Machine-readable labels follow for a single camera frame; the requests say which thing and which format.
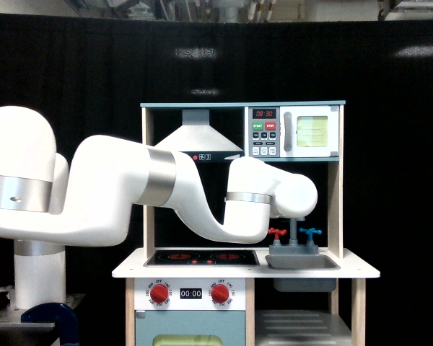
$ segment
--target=silver metal band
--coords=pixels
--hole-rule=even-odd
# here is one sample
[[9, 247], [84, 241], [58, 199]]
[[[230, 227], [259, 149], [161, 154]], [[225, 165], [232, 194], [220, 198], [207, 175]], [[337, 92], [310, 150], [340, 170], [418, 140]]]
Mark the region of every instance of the silver metal band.
[[138, 204], [160, 207], [170, 198], [176, 180], [176, 163], [169, 151], [148, 148], [151, 157], [149, 179]]
[[15, 240], [14, 254], [19, 256], [43, 256], [58, 254], [64, 251], [64, 245], [47, 243], [45, 241]]
[[271, 204], [271, 196], [249, 192], [228, 192], [226, 194], [226, 200]]
[[0, 209], [48, 212], [51, 182], [0, 175]]

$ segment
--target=microwave keypad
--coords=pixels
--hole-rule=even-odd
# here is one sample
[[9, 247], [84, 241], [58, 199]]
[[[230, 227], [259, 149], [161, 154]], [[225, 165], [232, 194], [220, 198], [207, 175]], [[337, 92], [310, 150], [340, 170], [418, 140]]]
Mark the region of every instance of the microwave keypad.
[[279, 108], [249, 108], [250, 156], [279, 157]]

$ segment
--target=oven window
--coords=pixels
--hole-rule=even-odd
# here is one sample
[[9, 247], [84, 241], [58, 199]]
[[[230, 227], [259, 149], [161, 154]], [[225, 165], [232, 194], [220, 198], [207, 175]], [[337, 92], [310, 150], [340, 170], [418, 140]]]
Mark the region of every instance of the oven window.
[[327, 120], [326, 116], [298, 117], [297, 146], [327, 146]]
[[157, 335], [152, 346], [223, 346], [215, 335]]

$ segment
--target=red knob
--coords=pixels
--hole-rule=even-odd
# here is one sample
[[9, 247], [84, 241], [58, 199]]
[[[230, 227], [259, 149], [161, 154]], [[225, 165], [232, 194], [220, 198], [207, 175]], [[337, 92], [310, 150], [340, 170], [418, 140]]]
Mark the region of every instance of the red knob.
[[151, 299], [155, 303], [163, 303], [168, 298], [168, 288], [166, 288], [164, 285], [155, 285], [151, 289]]
[[224, 303], [229, 298], [229, 290], [225, 285], [216, 285], [211, 290], [211, 298], [217, 303]]

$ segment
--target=red faucet handle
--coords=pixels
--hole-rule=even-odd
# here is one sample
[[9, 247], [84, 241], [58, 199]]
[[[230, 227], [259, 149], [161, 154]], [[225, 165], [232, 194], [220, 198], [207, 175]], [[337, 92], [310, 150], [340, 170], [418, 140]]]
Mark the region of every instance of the red faucet handle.
[[268, 234], [274, 234], [274, 239], [279, 240], [279, 236], [285, 236], [287, 234], [286, 229], [275, 229], [274, 227], [271, 227], [268, 230]]

